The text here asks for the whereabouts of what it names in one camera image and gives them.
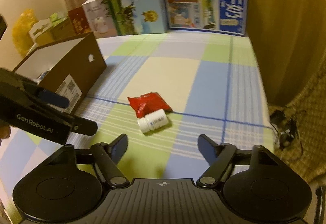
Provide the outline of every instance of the red wrapper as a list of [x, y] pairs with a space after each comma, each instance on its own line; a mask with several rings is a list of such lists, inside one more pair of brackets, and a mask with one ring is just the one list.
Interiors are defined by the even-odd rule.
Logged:
[[142, 118], [159, 109], [172, 111], [171, 107], [158, 93], [143, 94], [140, 97], [135, 98], [128, 97], [128, 101], [130, 106], [135, 110], [137, 118]]

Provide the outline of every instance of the plaid tablecloth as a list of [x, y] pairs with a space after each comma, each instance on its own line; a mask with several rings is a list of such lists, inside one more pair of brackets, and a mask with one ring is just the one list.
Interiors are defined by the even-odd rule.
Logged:
[[[189, 178], [208, 168], [197, 149], [198, 135], [239, 149], [261, 144], [273, 150], [273, 131], [259, 69], [249, 38], [169, 32], [98, 40], [108, 65], [77, 114], [94, 120], [93, 137], [72, 134], [76, 148], [111, 142], [121, 133], [129, 146], [119, 163], [128, 179]], [[158, 92], [171, 106], [170, 125], [140, 132], [127, 97]], [[60, 147], [14, 129], [0, 147], [0, 198], [13, 220], [15, 184]]]

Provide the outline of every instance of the human hand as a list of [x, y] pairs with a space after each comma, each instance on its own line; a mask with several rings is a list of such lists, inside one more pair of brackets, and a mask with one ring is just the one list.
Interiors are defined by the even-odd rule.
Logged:
[[10, 126], [6, 122], [0, 120], [0, 139], [7, 139], [10, 136]]

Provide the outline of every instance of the tablecloth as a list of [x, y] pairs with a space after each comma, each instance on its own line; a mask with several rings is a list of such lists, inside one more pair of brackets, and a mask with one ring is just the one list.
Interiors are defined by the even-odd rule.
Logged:
[[[208, 168], [197, 149], [200, 134], [239, 149], [261, 144], [273, 150], [265, 93], [248, 37], [171, 31], [102, 38], [98, 44], [107, 69], [76, 114], [96, 121], [99, 130], [93, 137], [72, 134], [68, 143], [76, 148], [126, 133], [129, 145], [119, 168], [130, 180], [196, 180]], [[158, 92], [173, 113], [167, 114], [167, 127], [144, 135], [127, 97], [148, 92]], [[0, 198], [8, 211], [15, 211], [15, 184], [59, 147], [19, 129], [3, 141]]]

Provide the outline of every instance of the bottle cap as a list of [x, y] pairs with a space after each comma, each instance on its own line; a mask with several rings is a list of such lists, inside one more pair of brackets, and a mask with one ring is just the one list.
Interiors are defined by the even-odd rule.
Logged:
[[145, 117], [137, 119], [137, 122], [142, 133], [146, 133], [150, 130]]

